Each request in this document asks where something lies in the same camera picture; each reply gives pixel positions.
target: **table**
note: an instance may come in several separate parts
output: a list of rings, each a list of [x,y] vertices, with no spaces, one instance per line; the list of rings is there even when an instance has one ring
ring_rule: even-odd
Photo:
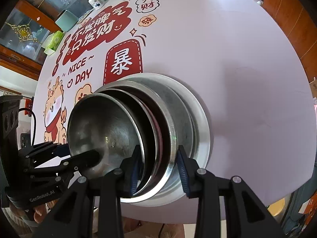
[[[103,83],[153,72],[198,95],[213,133],[206,168],[216,176],[241,176],[266,205],[311,177],[308,81],[287,37],[253,0],[109,0],[89,17],[44,63],[35,143],[65,143],[75,103]],[[196,212],[197,200],[186,197],[151,208],[122,204],[123,215],[158,223],[194,223]]]

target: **gold ornament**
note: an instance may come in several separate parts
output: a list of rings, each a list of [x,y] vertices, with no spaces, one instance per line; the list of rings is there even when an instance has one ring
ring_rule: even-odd
[[[26,25],[11,25],[9,23],[6,22],[7,25],[9,25],[14,32],[18,35],[18,38],[20,41],[35,41],[35,42],[39,42],[37,40],[36,37],[34,37],[32,35],[31,29],[30,29],[30,23],[26,24]]]

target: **stainless steel bowl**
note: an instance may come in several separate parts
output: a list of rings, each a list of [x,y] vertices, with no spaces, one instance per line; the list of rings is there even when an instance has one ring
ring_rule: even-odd
[[[160,165],[162,158],[162,138],[160,130],[155,122],[156,119],[151,115],[151,111],[149,111],[147,106],[136,96],[117,88],[108,88],[101,91],[101,93],[108,94],[126,104],[131,111],[133,111],[142,126],[148,150],[145,151],[144,155],[144,178],[135,193],[135,195],[137,195],[151,182],[152,177],[156,174],[156,170]]]
[[[82,173],[89,179],[119,167],[123,159],[132,156],[136,145],[140,145],[145,162],[147,147],[141,125],[124,103],[109,95],[83,97],[70,114],[67,135],[72,156],[90,149],[100,153],[100,163]]]
[[[153,112],[160,126],[163,141],[163,157],[153,182],[148,184],[136,197],[121,198],[121,202],[135,203],[153,197],[168,181],[175,165],[177,153],[177,138],[173,118],[166,107],[165,102],[151,89],[132,81],[115,81],[108,83],[95,92],[102,92],[108,88],[125,90],[146,104]]]
[[[121,80],[129,80],[129,78],[147,78],[150,80],[157,81],[168,87],[170,87],[186,105],[189,111],[194,129],[194,147],[191,153],[191,158],[195,159],[201,168],[205,168],[212,150],[213,134],[211,127],[208,124],[206,113],[202,108],[199,100],[196,96],[179,81],[167,77],[161,74],[155,73],[138,73],[128,75],[121,78]],[[152,198],[138,203],[139,206],[162,206],[173,201],[178,200],[184,196],[181,181],[179,180],[175,185],[169,189],[161,189]]]
[[[165,102],[175,123],[177,143],[183,145],[186,154],[190,157],[194,147],[193,124],[190,114],[180,97],[171,88],[158,81],[138,76],[128,76],[126,78],[147,86]],[[177,166],[175,166],[169,180],[160,190],[160,193],[174,187],[179,181],[179,171]]]

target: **white bottle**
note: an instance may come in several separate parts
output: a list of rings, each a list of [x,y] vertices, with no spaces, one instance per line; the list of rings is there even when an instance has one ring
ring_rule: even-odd
[[[88,0],[88,2],[95,10],[99,10],[102,7],[102,2],[100,0]]]

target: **cartoon dog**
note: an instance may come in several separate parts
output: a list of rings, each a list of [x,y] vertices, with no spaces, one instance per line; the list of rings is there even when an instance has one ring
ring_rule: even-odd
[[[66,107],[61,110],[64,100],[64,89],[62,80],[59,77],[56,79],[55,85],[49,89],[48,98],[45,104],[44,111],[44,125],[46,131],[44,132],[44,142],[53,141],[53,143],[67,142],[66,128],[63,126],[66,122]]]
[[[90,84],[86,84],[85,86],[83,86],[82,88],[80,88],[77,91],[76,97],[75,97],[75,105],[78,103],[78,101],[80,99],[82,99],[84,96],[91,94],[91,85]]]

